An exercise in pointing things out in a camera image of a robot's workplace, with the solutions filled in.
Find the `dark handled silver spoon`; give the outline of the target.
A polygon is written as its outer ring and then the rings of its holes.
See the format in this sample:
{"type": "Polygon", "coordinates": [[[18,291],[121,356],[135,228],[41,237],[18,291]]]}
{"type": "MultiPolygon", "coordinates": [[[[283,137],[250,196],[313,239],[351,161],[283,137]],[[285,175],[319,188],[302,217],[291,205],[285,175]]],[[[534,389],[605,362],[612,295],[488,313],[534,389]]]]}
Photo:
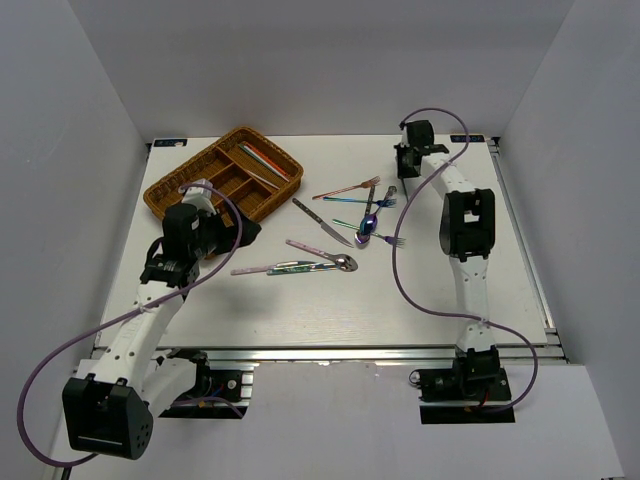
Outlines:
{"type": "Polygon", "coordinates": [[[396,205],[395,194],[397,193],[397,187],[391,185],[387,188],[384,197],[381,200],[375,200],[375,186],[372,186],[369,191],[367,199],[367,207],[365,209],[365,216],[370,217],[376,215],[382,208],[393,208],[396,205]]]}

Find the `clear white chopstick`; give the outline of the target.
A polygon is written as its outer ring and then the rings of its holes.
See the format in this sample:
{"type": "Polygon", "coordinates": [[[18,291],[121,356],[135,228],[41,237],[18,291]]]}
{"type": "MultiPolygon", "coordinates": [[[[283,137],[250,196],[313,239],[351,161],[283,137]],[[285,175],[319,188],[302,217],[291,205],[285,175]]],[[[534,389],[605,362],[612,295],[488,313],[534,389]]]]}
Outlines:
{"type": "Polygon", "coordinates": [[[250,175],[252,178],[256,179],[257,181],[261,182],[262,184],[266,185],[267,187],[269,187],[269,188],[271,188],[271,189],[274,189],[274,190],[276,190],[276,191],[278,191],[278,190],[279,190],[279,187],[278,187],[277,185],[275,185],[275,184],[273,184],[272,182],[270,182],[270,181],[268,181],[268,180],[264,179],[263,177],[261,177],[261,176],[257,175],[256,173],[251,172],[251,171],[249,171],[249,170],[247,170],[247,169],[244,169],[244,168],[243,168],[243,170],[244,170],[248,175],[250,175]]]}

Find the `iridescent purple spoon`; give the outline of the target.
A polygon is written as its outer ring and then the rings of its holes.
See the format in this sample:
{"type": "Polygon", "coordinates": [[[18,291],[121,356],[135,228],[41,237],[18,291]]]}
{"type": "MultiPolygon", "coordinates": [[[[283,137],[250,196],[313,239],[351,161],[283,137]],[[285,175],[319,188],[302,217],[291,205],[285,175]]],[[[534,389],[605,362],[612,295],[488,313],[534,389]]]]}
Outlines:
{"type": "Polygon", "coordinates": [[[365,247],[371,235],[375,232],[378,224],[378,214],[382,207],[378,207],[373,213],[367,214],[361,221],[360,226],[356,230],[355,240],[357,247],[365,247]]]}

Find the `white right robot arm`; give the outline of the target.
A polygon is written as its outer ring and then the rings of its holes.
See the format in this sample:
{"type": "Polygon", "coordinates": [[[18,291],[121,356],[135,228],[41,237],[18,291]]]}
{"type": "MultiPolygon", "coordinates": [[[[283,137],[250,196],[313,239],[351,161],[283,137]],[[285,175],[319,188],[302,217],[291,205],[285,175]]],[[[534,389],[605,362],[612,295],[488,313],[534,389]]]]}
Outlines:
{"type": "Polygon", "coordinates": [[[486,282],[489,255],[495,245],[495,195],[474,186],[448,163],[449,149],[435,141],[431,123],[417,120],[401,126],[402,139],[395,146],[400,179],[432,176],[431,185],[443,201],[439,243],[449,258],[458,309],[464,315],[455,346],[456,361],[468,363],[451,374],[453,390],[472,399],[484,391],[488,377],[482,367],[469,363],[495,356],[495,340],[489,320],[486,282]]]}

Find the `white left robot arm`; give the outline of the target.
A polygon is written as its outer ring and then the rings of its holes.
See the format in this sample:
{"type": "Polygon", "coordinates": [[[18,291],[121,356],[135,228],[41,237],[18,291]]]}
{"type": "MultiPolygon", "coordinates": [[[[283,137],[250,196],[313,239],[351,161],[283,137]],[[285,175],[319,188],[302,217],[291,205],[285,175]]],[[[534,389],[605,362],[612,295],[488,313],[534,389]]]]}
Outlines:
{"type": "Polygon", "coordinates": [[[67,381],[62,403],[69,444],[76,451],[135,460],[146,450],[156,417],[178,399],[199,399],[212,385],[203,353],[175,350],[148,370],[186,287],[201,260],[251,244],[261,231],[242,216],[226,225],[210,208],[169,207],[162,235],[149,247],[134,301],[135,317],[123,322],[99,361],[82,378],[67,381]]]}

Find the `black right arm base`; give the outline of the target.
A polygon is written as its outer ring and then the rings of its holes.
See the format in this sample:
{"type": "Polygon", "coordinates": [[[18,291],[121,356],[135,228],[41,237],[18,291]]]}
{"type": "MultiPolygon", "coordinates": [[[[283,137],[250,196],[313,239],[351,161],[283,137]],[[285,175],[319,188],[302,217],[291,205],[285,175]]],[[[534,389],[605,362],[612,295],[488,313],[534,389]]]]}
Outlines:
{"type": "Polygon", "coordinates": [[[420,391],[424,425],[511,424],[511,389],[496,347],[456,353],[448,368],[416,369],[408,377],[420,391]]]}

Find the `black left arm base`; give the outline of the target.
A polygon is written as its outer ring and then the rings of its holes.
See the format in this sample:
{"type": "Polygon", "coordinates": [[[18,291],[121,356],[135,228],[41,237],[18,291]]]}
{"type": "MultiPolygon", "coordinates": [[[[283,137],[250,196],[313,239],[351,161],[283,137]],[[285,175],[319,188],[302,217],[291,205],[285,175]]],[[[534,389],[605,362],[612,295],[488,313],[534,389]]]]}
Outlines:
{"type": "Polygon", "coordinates": [[[174,349],[166,359],[196,365],[195,385],[181,394],[161,418],[241,419],[248,410],[253,372],[248,367],[221,366],[201,350],[174,349]]]}

